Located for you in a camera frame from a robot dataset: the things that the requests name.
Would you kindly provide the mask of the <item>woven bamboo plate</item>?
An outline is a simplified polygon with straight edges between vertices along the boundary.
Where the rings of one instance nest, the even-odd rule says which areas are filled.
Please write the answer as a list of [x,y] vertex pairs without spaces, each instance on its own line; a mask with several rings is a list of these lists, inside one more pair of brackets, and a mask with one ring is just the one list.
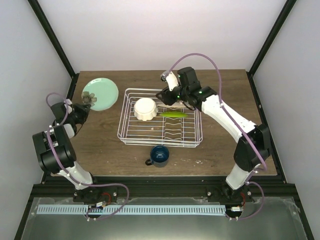
[[186,108],[186,106],[182,102],[175,102],[172,105],[165,104],[163,102],[158,102],[157,106],[160,108]]

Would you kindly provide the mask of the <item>pale green plate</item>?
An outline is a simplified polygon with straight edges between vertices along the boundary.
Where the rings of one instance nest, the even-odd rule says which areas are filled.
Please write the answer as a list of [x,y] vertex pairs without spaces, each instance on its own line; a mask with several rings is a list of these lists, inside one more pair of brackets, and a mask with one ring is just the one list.
[[108,78],[96,78],[88,82],[82,92],[94,93],[97,101],[90,106],[93,111],[104,111],[110,109],[118,100],[119,89],[117,85]]

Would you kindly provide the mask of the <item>lime green plate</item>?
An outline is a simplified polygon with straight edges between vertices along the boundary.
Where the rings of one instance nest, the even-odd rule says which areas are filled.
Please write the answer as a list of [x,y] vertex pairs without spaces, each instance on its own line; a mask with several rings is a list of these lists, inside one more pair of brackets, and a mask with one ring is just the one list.
[[186,118],[186,117],[188,117],[188,115],[184,112],[175,112],[175,111],[161,112],[159,115],[161,117],[166,117],[166,118]]

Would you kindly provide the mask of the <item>white scalloped bowl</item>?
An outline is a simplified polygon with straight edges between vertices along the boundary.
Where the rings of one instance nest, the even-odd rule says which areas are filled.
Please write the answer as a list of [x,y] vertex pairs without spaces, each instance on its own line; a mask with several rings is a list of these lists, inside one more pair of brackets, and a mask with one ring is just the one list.
[[158,113],[158,106],[152,98],[143,97],[136,101],[133,108],[134,116],[140,121],[150,121]]

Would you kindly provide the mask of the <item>white wire dish rack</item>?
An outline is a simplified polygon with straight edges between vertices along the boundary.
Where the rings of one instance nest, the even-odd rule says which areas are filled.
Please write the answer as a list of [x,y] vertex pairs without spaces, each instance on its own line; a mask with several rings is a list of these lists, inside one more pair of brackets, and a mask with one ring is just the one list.
[[[202,116],[199,110],[158,107],[158,113],[152,120],[142,121],[134,116],[134,105],[140,98],[151,98],[156,105],[161,103],[156,98],[159,91],[147,88],[125,90],[117,137],[126,145],[197,147],[203,140]],[[162,117],[160,113],[163,112],[182,112],[188,117]]]

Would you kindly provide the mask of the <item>dark blue mug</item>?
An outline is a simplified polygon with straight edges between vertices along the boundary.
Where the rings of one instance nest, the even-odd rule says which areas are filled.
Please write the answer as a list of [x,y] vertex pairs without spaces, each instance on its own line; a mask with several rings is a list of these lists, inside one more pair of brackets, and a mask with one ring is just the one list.
[[145,165],[163,168],[168,164],[169,157],[170,152],[167,147],[156,145],[150,150],[149,159],[145,161]]

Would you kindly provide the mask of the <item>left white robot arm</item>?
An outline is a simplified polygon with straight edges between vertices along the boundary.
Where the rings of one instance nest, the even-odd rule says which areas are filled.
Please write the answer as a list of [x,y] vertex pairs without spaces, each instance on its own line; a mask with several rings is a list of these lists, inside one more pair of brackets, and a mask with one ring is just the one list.
[[45,99],[55,117],[53,124],[32,136],[38,164],[44,172],[66,178],[76,190],[85,189],[85,197],[97,202],[102,196],[102,189],[94,184],[92,174],[77,163],[71,143],[71,138],[79,133],[77,126],[82,127],[86,122],[92,103],[72,103],[63,97],[60,102],[50,104],[49,97],[53,95],[60,96],[52,92]]

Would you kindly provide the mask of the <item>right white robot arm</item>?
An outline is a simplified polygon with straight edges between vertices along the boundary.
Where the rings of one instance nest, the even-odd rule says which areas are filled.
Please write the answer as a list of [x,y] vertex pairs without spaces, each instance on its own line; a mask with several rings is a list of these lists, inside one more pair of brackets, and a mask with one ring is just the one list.
[[240,196],[240,188],[260,167],[266,169],[266,159],[271,155],[269,128],[246,119],[229,107],[219,94],[209,86],[202,86],[192,67],[162,73],[160,79],[167,86],[156,94],[165,105],[177,102],[199,110],[220,124],[236,142],[233,159],[235,165],[226,177],[222,188],[223,198],[229,202]]

